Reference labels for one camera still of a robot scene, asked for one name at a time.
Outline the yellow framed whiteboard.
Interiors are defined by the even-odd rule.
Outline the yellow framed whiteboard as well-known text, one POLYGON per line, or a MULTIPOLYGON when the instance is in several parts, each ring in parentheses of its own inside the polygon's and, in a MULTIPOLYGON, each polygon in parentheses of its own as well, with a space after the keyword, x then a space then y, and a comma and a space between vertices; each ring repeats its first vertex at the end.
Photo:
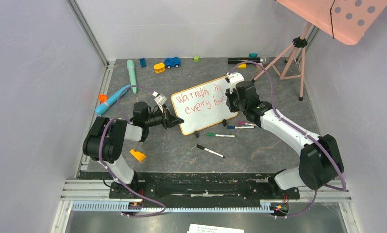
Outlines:
POLYGON ((238 113, 230 112, 226 105, 225 91, 229 87, 222 76, 171 95, 176 116, 184 120, 179 125, 182 135, 190 135, 237 116, 238 113))

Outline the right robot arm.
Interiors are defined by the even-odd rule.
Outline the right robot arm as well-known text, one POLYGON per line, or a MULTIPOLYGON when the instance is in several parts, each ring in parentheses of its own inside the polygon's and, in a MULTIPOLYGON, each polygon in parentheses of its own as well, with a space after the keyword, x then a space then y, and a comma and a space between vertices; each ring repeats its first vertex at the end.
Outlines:
POLYGON ((230 82, 226 96, 231 112, 241 111, 248 121, 279 137, 300 157, 298 167, 273 176, 268 184, 272 197, 280 198, 294 187, 318 190, 334 178, 342 177, 344 166, 334 137, 312 133, 280 114, 271 103, 259 99, 251 81, 230 82))

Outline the mint green toy crayon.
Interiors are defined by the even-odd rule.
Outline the mint green toy crayon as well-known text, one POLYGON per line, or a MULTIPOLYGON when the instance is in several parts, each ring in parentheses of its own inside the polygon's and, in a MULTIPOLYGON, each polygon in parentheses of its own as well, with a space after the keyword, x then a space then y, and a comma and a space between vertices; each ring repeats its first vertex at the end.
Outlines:
POLYGON ((129 73, 129 80, 130 80, 130 85, 132 86, 131 89, 132 89, 132 92, 134 94, 137 93, 137 81, 136 81, 136 74, 135 74, 135 64, 134 64, 134 61, 129 59, 127 60, 126 62, 126 67, 128 69, 128 73, 129 73))

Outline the blue toy crayon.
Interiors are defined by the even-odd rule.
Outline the blue toy crayon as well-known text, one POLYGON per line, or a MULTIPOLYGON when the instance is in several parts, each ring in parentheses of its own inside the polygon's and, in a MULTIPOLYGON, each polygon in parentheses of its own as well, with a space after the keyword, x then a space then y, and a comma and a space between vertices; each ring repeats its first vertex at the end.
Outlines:
POLYGON ((94 112, 99 116, 103 115, 115 102, 117 102, 118 99, 120 99, 124 94, 128 92, 128 89, 130 89, 129 84, 122 87, 111 97, 108 97, 106 101, 102 102, 99 106, 96 107, 94 112))

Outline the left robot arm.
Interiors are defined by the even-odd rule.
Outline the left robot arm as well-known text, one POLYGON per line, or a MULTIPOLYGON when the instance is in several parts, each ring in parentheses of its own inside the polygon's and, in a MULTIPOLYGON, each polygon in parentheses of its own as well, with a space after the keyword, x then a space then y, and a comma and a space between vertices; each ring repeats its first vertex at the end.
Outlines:
POLYGON ((142 101, 134 104, 131 120, 130 124, 123 119, 97 117, 83 142, 82 150, 84 155, 111 171, 115 182, 123 183, 123 194, 134 198, 139 194, 140 185, 134 181, 135 171, 121 155, 124 141, 144 142, 150 127, 161 125, 168 129, 184 123, 184 120, 165 105, 153 112, 151 107, 142 101))

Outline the purple capped marker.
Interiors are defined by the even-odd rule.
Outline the purple capped marker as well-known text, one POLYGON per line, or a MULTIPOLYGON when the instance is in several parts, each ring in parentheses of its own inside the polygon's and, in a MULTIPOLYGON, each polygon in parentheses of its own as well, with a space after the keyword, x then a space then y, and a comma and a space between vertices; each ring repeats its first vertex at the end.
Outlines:
POLYGON ((254 127, 257 126, 254 123, 249 123, 249 122, 245 122, 245 121, 238 121, 237 124, 246 125, 246 126, 254 126, 254 127))

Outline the blue toy car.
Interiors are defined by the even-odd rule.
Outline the blue toy car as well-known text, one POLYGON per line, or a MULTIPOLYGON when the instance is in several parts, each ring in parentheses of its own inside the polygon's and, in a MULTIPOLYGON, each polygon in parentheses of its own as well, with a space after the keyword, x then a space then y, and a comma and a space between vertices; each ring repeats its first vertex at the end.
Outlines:
POLYGON ((179 57, 166 58, 164 60, 164 64, 165 64, 166 69, 169 69, 172 67, 180 67, 181 66, 181 59, 179 57))

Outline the white paper sheet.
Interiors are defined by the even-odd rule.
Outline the white paper sheet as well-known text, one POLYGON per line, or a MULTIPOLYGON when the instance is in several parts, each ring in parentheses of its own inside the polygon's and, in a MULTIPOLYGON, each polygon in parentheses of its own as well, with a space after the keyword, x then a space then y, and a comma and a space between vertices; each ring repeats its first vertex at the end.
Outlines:
POLYGON ((190 224, 187 233, 244 233, 244 230, 200 224, 190 224))

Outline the green capped marker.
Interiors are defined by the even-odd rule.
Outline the green capped marker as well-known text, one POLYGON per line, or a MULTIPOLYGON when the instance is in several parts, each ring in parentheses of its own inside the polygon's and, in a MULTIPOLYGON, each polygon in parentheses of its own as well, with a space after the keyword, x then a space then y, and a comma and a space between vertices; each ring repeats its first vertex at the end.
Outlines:
POLYGON ((207 136, 213 136, 213 137, 236 137, 234 134, 218 134, 218 133, 207 133, 207 136))

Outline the pink tripod stand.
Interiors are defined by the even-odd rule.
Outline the pink tripod stand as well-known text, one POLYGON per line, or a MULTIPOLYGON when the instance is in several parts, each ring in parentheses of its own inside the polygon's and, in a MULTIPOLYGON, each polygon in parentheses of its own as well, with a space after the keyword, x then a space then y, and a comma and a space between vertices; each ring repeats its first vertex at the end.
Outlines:
POLYGON ((312 27, 312 23, 307 22, 302 34, 299 37, 294 38, 292 40, 292 43, 265 67, 265 70, 268 70, 269 68, 273 68, 273 70, 279 76, 279 80, 299 79, 300 80, 299 101, 303 100, 305 57, 306 57, 306 49, 308 45, 306 36, 310 31, 311 27, 312 27), (290 50, 291 52, 289 53, 288 57, 285 59, 285 62, 286 62, 285 67, 283 68, 282 71, 279 71, 279 69, 276 67, 275 64, 290 50), (300 73, 298 75, 287 76, 286 74, 290 66, 292 65, 292 63, 293 62, 297 63, 295 61, 295 58, 298 52, 300 52, 302 56, 301 62, 300 62, 300 73))

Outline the pink perforated panel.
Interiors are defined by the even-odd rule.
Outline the pink perforated panel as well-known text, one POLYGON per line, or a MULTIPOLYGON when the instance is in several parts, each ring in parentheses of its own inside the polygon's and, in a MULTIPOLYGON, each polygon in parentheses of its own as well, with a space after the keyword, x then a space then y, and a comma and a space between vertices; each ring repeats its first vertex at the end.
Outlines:
POLYGON ((278 0, 279 4, 345 45, 356 45, 387 0, 278 0))

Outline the black microphone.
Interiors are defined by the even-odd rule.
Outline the black microphone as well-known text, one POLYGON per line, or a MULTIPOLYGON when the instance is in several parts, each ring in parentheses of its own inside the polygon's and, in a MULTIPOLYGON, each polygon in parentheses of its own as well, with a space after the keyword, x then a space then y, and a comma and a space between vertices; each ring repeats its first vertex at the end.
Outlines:
POLYGON ((231 57, 231 58, 228 58, 228 64, 230 64, 230 65, 232 65, 232 64, 239 64, 239 63, 244 62, 244 61, 253 61, 253 62, 256 62, 256 63, 261 63, 263 65, 269 64, 269 58, 266 57, 266 56, 262 56, 262 57, 231 57))

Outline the orange small toy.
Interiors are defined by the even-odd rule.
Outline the orange small toy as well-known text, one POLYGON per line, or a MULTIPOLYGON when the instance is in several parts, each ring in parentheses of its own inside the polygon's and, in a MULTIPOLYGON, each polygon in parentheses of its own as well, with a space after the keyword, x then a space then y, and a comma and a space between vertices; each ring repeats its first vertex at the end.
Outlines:
POLYGON ((100 94, 98 97, 98 100, 100 101, 100 103, 106 102, 108 99, 109 99, 109 97, 107 95, 103 95, 103 94, 100 94))

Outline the dark blue block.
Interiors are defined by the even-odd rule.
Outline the dark blue block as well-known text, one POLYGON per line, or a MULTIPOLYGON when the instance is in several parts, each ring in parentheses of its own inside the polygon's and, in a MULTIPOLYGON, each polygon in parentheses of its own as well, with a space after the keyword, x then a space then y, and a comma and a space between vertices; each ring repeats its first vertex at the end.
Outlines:
POLYGON ((139 62, 141 67, 147 67, 147 62, 145 58, 140 58, 139 62))

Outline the black capped marker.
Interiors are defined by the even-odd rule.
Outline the black capped marker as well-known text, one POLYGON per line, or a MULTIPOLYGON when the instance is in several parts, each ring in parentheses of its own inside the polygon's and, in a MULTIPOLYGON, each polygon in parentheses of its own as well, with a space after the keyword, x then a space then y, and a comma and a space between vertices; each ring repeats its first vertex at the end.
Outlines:
POLYGON ((218 153, 218 152, 215 152, 215 151, 213 151, 213 150, 211 150, 211 149, 209 149, 209 148, 206 148, 206 147, 204 147, 204 146, 202 146, 202 145, 197 144, 196 147, 199 148, 199 149, 201 149, 201 150, 204 150, 204 151, 206 151, 206 152, 209 152, 209 153, 211 153, 211 154, 214 154, 214 155, 216 155, 216 156, 219 156, 219 157, 221 157, 221 158, 225 158, 224 155, 222 155, 222 154, 220 154, 220 153, 218 153))

